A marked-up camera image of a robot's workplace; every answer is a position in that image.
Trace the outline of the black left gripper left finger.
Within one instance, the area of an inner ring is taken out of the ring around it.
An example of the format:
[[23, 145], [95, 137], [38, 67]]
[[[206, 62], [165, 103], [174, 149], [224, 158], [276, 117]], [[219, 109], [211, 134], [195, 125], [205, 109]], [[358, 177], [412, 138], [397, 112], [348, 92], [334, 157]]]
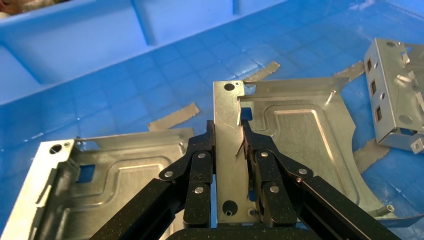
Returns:
[[177, 213], [183, 228], [169, 235], [185, 240], [189, 231], [211, 226], [211, 184], [215, 154], [215, 125], [188, 140], [186, 153], [162, 170], [92, 237], [93, 240], [158, 240]]

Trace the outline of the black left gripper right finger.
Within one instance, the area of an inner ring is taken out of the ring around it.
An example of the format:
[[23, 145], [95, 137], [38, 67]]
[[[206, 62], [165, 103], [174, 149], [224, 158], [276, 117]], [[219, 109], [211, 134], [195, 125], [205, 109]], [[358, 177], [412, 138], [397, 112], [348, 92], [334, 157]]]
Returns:
[[267, 227], [304, 224], [317, 240], [395, 240], [397, 236], [321, 176], [279, 152], [268, 135], [241, 122], [256, 203]]

